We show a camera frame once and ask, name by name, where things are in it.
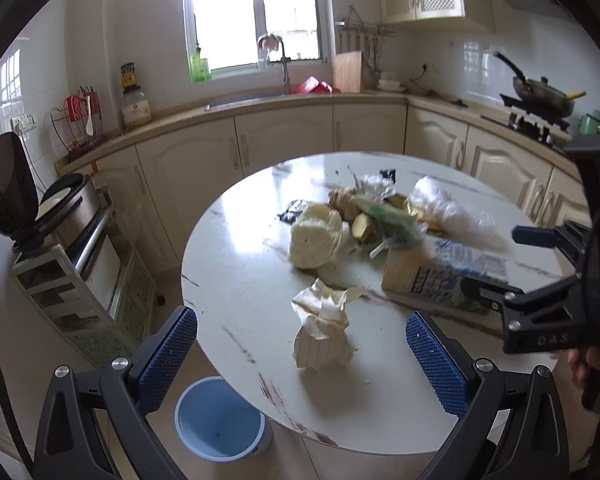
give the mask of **round table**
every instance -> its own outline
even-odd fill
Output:
[[[520,246],[511,229],[531,225],[502,195],[464,173],[434,162],[380,153],[330,153],[284,162],[253,174],[205,212],[189,238],[182,264],[184,303],[198,316],[198,341],[218,372],[267,416],[331,446],[378,454],[420,454],[440,448],[457,418],[445,413],[406,343],[404,328],[419,303],[390,300],[380,284],[385,256],[343,254],[316,271],[287,261],[290,226],[276,217],[292,200],[327,202],[356,174],[397,170],[396,191],[408,195],[425,175],[453,196],[482,208],[505,240],[509,283],[524,290],[561,276],[551,250]],[[347,303],[347,337],[356,352],[349,365],[298,369],[293,342],[300,327],[291,299],[316,276],[334,288],[359,285],[365,295]],[[501,369],[551,369],[548,354],[505,355],[495,330],[471,316],[443,312],[434,319],[475,359]],[[491,312],[490,322],[500,325]]]

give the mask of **dish soap bottle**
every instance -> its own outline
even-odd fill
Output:
[[[189,71],[191,74],[192,83],[200,83],[202,81],[211,80],[211,72],[209,72],[209,63],[206,57],[200,57],[199,46],[196,47],[195,53],[191,54]]]
[[[126,63],[120,70],[123,88],[122,118],[125,121],[125,129],[133,130],[151,121],[151,109],[142,87],[136,81],[135,64]]]

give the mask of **human hand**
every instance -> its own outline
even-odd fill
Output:
[[[580,389],[583,389],[587,384],[589,367],[600,370],[600,348],[589,348],[586,354],[586,361],[587,363],[585,364],[580,360],[578,350],[569,350],[567,362],[573,372],[573,384]]]

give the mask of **window frame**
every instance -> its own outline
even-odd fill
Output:
[[[323,30],[328,27],[323,27],[323,21],[328,19],[328,15],[323,12],[326,8],[327,0],[314,0],[316,14],[316,32],[318,37],[318,56],[314,59],[295,59],[292,60],[293,65],[301,64],[302,66],[322,65],[329,62],[327,53],[330,52],[330,44],[323,34]],[[183,0],[184,6],[184,21],[185,21],[185,36],[187,41],[187,60],[192,54],[192,49],[198,44],[198,34],[196,31],[196,15],[193,7],[193,0]],[[258,42],[258,38],[267,33],[266,29],[266,10],[264,0],[253,0],[253,13],[255,18],[256,37],[253,39],[254,48]],[[264,69],[258,68],[257,63],[249,63],[243,65],[232,65],[221,68],[212,69],[212,80],[220,78],[245,75],[250,73],[262,73],[269,70],[275,70],[280,61],[273,61],[270,66]]]

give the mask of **lower cabinet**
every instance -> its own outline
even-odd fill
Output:
[[[540,227],[556,227],[568,220],[591,227],[582,184],[554,168],[536,223]]]
[[[405,105],[333,105],[336,152],[402,153]]]
[[[535,220],[552,165],[512,142],[469,127],[462,170],[483,181]]]
[[[96,184],[106,184],[121,227],[129,234],[149,272],[178,266],[149,187],[142,174],[135,146],[97,161]]]
[[[235,117],[244,176],[299,156],[333,151],[329,106],[304,106]]]
[[[233,119],[213,121],[137,144],[142,171],[178,261],[198,219],[242,179]]]
[[[462,170],[467,124],[409,107],[404,154]]]

